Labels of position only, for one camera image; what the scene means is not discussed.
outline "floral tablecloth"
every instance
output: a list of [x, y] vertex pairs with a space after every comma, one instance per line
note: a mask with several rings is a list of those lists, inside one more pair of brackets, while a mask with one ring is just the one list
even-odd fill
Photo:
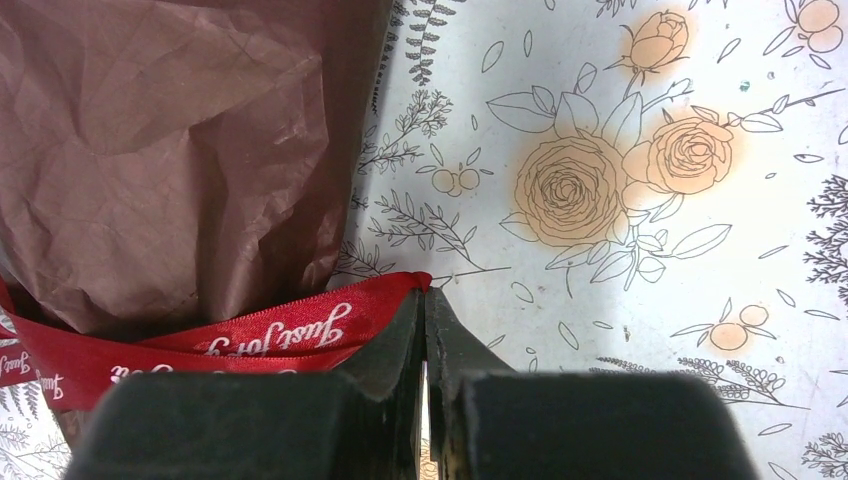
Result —
[[[763, 478], [848, 478], [846, 7], [398, 0], [334, 283], [432, 272], [518, 369], [684, 371]], [[58, 478], [0, 399], [0, 471]]]

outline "ribbon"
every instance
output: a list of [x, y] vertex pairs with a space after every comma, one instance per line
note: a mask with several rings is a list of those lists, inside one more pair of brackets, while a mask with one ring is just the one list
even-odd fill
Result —
[[47, 405], [92, 410], [124, 377], [141, 372], [295, 373], [330, 370], [374, 338], [426, 273], [394, 273], [225, 322], [119, 343], [15, 315], [0, 282], [0, 306], [19, 343], [0, 348], [0, 387], [38, 379]]

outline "red ribbon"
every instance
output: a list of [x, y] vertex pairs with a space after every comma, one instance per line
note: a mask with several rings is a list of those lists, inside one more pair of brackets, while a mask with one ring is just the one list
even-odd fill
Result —
[[112, 385], [139, 372], [286, 373], [329, 370], [374, 338], [426, 273], [394, 273], [222, 323], [127, 344], [48, 327], [0, 306], [20, 343], [0, 348], [0, 387], [38, 379], [47, 404], [92, 410]]

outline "brown paper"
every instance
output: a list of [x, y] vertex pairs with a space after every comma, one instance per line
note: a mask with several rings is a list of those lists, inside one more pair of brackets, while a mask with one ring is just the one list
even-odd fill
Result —
[[23, 313], [135, 340], [323, 290], [390, 6], [0, 2], [0, 262]]

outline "crumpled brown paper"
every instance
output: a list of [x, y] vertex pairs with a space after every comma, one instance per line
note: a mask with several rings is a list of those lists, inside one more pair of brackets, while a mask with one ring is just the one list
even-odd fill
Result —
[[0, 246], [127, 340], [315, 294], [391, 0], [0, 2]]

